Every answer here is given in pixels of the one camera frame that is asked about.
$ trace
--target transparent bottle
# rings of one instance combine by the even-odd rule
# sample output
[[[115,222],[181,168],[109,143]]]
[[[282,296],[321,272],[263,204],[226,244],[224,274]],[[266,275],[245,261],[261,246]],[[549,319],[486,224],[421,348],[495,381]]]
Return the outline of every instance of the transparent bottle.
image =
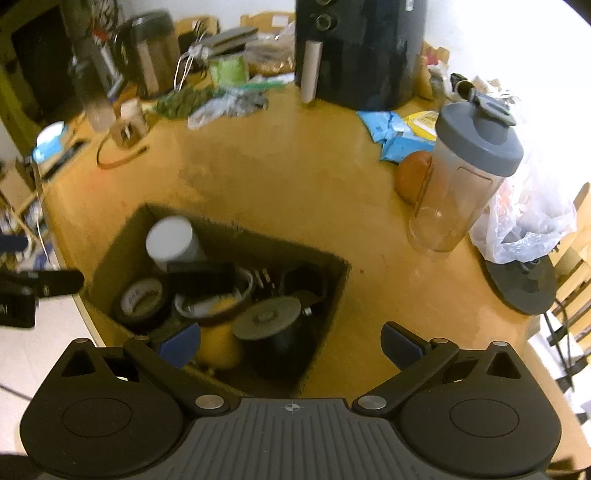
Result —
[[[506,104],[473,90],[441,109],[431,166],[408,226],[416,247],[450,252],[476,222],[523,148]]]
[[[115,123],[115,112],[107,99],[96,67],[90,59],[72,59],[70,77],[76,96],[95,132],[105,132]]]

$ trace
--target black air fryer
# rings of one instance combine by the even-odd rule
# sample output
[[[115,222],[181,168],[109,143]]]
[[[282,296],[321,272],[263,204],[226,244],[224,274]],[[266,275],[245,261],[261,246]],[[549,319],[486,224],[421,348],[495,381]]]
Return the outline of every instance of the black air fryer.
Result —
[[[296,0],[296,84],[355,110],[390,110],[413,94],[426,0]]]

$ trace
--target cardboard box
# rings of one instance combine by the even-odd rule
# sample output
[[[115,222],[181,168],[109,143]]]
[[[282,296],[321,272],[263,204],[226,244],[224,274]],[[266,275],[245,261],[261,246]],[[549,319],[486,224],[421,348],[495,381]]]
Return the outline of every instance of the cardboard box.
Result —
[[[236,225],[222,225],[167,207],[144,205],[128,220],[101,261],[93,278],[87,279],[82,299],[107,346],[120,345],[132,333],[109,317],[111,305],[132,281],[157,271],[145,249],[145,239],[152,226],[170,215],[183,215],[193,224],[195,233],[208,258],[212,261],[233,261],[244,268],[284,267],[307,262],[321,268],[328,279],[327,315],[318,325],[316,353],[304,375],[295,381],[267,381],[259,377],[243,361],[236,369],[217,372],[216,378],[207,376],[192,363],[186,371],[207,381],[215,391],[243,396],[286,398],[297,396],[329,334],[335,312],[345,289],[350,265],[333,254],[297,245],[276,238],[259,235]]]
[[[6,166],[0,177],[0,193],[8,204],[18,210],[31,196],[35,184],[20,162]]]

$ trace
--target gray ribbed plate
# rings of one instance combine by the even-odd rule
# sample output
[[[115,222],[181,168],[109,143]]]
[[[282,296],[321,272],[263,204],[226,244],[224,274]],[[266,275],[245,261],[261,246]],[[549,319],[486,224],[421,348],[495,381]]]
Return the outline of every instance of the gray ribbed plate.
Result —
[[[42,475],[39,480],[55,477]],[[199,419],[170,457],[133,480],[452,480],[416,457],[387,420],[343,400],[244,398]],[[531,480],[547,480],[543,473]]]

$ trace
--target gray jar lid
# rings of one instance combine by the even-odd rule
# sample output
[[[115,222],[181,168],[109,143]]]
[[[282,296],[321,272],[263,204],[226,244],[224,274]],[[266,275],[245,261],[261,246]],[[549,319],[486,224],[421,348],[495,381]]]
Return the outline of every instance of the gray jar lid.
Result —
[[[450,103],[439,113],[437,137],[470,165],[498,177],[513,175],[523,147],[509,107],[472,89],[470,101]]]

